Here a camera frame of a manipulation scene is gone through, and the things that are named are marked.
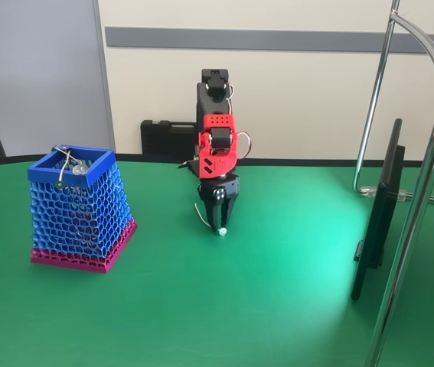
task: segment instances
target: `red bracket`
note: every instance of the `red bracket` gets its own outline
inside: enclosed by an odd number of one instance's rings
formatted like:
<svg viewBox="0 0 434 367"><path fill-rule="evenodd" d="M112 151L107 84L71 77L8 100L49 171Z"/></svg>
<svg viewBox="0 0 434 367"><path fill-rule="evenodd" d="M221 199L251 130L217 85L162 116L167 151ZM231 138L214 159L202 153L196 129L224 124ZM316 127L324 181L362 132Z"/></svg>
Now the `red bracket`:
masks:
<svg viewBox="0 0 434 367"><path fill-rule="evenodd" d="M211 146L210 129L229 128L230 149L219 151ZM200 178L215 178L228 174L237 164L237 133L233 115L206 115L203 118L203 132L198 135L199 176Z"/></svg>

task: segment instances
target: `blue mesh basket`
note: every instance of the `blue mesh basket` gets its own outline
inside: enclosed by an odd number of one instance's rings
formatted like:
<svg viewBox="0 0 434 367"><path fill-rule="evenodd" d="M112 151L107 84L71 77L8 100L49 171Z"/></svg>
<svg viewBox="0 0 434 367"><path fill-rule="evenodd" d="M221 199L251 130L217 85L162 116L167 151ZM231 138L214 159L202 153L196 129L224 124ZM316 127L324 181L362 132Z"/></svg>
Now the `blue mesh basket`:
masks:
<svg viewBox="0 0 434 367"><path fill-rule="evenodd" d="M33 262L107 272L136 224L113 151L69 146L28 168L33 216ZM79 163L86 174L74 174ZM60 172L62 182L59 184Z"/></svg>

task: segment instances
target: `red wire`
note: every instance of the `red wire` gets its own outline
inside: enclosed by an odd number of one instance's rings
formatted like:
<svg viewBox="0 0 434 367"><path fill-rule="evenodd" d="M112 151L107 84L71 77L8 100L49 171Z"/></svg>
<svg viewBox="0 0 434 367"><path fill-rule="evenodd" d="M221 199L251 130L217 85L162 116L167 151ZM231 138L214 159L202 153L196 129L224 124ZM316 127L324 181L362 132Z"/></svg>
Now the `red wire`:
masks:
<svg viewBox="0 0 434 367"><path fill-rule="evenodd" d="M238 132L237 135L240 133L247 135L247 137L249 138L249 147L247 149L247 152L245 153L245 155L243 155L242 157L239 158L239 159L244 159L245 157L247 157L249 155L251 149L253 148L253 139L250 137L248 132L241 131L241 132Z"/></svg>

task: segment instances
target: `green table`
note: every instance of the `green table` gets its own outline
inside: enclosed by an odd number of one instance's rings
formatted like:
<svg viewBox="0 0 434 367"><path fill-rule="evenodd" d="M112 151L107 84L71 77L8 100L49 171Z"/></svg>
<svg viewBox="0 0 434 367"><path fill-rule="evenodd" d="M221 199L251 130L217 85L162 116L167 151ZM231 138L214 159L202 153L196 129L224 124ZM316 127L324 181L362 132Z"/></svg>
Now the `green table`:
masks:
<svg viewBox="0 0 434 367"><path fill-rule="evenodd" d="M351 303L373 203L351 192L352 167L239 167L221 238L197 218L188 172L119 162L139 230L94 274L29 262L29 164L0 165L0 366L362 366L409 204ZM379 175L364 168L362 182ZM434 205L380 365L434 366Z"/></svg>

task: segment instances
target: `pink basket base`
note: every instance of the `pink basket base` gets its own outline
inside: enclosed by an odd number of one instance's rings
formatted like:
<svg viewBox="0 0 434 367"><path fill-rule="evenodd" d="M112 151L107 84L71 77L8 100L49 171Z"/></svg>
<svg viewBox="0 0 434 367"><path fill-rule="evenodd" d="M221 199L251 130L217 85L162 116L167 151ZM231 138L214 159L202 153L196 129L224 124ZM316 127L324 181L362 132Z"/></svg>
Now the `pink basket base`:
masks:
<svg viewBox="0 0 434 367"><path fill-rule="evenodd" d="M72 255L54 250L39 250L33 248L31 250L31 262L35 264L60 266L62 268L107 273L115 264L119 254L122 253L137 228L138 226L132 218L105 258L78 254Z"/></svg>

